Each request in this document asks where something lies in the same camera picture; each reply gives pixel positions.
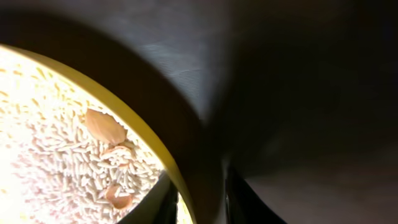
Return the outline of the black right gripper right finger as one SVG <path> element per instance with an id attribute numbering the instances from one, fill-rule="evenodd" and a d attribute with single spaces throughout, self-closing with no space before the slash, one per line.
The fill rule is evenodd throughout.
<path id="1" fill-rule="evenodd" d="M 231 167 L 225 180 L 225 194 L 228 224 L 286 224 Z"/>

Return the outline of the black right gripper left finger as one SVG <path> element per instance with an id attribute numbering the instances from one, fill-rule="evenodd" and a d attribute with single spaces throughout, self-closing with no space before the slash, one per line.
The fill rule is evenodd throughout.
<path id="1" fill-rule="evenodd" d="M 166 172 L 142 201 L 118 224 L 176 224 L 178 190 Z"/>

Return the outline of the rice and food scraps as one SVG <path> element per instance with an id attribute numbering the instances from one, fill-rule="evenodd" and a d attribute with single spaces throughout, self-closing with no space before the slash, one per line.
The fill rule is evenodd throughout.
<path id="1" fill-rule="evenodd" d="M 116 223 L 163 171 L 128 130 L 95 139 L 85 113 L 108 113 L 81 89 L 36 66 L 1 66 L 1 221 Z"/>

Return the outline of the yellow plate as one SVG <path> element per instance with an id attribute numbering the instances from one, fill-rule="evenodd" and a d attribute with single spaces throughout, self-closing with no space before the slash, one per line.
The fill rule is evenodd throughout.
<path id="1" fill-rule="evenodd" d="M 139 115 L 86 75 L 1 46 L 1 222 L 152 223 L 169 194 L 195 223 L 167 148 Z"/>

